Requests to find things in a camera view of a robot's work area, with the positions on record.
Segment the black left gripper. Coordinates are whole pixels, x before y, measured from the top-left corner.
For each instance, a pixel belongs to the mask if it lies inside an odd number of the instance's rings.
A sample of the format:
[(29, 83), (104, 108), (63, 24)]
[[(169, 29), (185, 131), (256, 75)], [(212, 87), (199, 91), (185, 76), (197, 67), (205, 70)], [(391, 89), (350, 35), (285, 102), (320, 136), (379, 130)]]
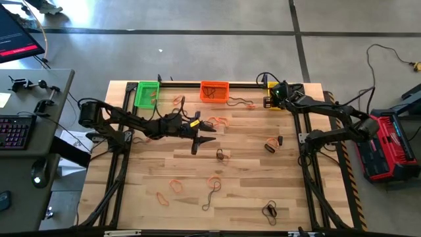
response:
[[(194, 130), (202, 130), (205, 132), (216, 132), (211, 122), (200, 119), (201, 112), (196, 111), (194, 117), (190, 120), (189, 125)], [(181, 114), (171, 113), (157, 120), (157, 136), (190, 136), (191, 130), (187, 127), (187, 122), (183, 120)], [(205, 142), (215, 140), (213, 137), (194, 137), (191, 154), (196, 155), (199, 146)]]

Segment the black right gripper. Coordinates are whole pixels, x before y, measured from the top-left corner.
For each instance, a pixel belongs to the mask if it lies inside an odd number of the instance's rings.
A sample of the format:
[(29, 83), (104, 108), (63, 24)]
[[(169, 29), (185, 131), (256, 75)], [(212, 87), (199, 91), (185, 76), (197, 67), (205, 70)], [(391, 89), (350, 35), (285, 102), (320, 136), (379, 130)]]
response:
[(286, 81), (280, 82), (273, 88), (270, 88), (270, 97), (263, 98), (264, 101), (270, 101), (269, 103), (264, 103), (264, 108), (293, 108), (294, 104), (291, 101), (291, 95), (289, 84)]

